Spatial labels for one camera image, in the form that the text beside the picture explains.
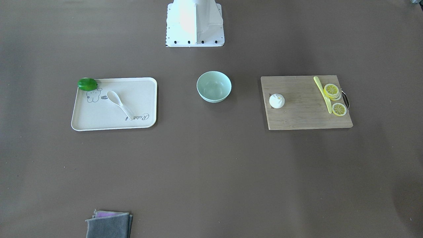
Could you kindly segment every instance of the gray cloth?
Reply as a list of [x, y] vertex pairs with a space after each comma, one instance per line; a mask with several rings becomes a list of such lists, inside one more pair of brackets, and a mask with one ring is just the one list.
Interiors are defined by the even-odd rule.
[[129, 213], [94, 211], [93, 218], [86, 222], [87, 238], [129, 238], [131, 234], [132, 215]]

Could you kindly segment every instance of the wooden cutting board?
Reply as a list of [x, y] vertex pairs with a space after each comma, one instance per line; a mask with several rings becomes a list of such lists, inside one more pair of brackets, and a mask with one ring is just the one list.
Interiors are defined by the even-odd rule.
[[[303, 130], [303, 129], [329, 129], [352, 127], [349, 112], [344, 116], [329, 114], [326, 103], [313, 76], [263, 76], [261, 88], [263, 91], [264, 106], [269, 130]], [[339, 90], [336, 75], [317, 75], [324, 87], [328, 83], [335, 84]], [[285, 105], [273, 108], [269, 104], [272, 94], [282, 94]], [[345, 105], [341, 98], [331, 101]]]

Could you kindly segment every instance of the towel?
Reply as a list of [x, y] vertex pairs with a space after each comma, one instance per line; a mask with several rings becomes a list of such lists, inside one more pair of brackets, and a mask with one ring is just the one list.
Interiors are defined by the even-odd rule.
[[88, 223], [87, 238], [129, 238], [132, 215], [123, 212], [97, 211]]

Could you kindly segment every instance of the knife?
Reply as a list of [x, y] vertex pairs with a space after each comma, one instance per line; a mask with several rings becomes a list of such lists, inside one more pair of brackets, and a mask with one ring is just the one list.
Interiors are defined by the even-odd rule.
[[324, 99], [326, 106], [327, 106], [327, 111], [329, 112], [329, 114], [332, 113], [332, 103], [330, 102], [330, 99], [324, 94], [323, 87], [321, 86], [320, 79], [317, 76], [314, 76], [313, 79], [314, 79], [314, 82], [316, 83], [316, 85], [319, 87], [321, 95], [323, 96], [323, 99]]

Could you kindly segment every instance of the light green bowl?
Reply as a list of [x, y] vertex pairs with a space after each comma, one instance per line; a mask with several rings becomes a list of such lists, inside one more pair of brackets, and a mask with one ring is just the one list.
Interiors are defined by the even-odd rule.
[[197, 91], [207, 102], [221, 102], [231, 92], [231, 80], [221, 72], [203, 73], [197, 81]]

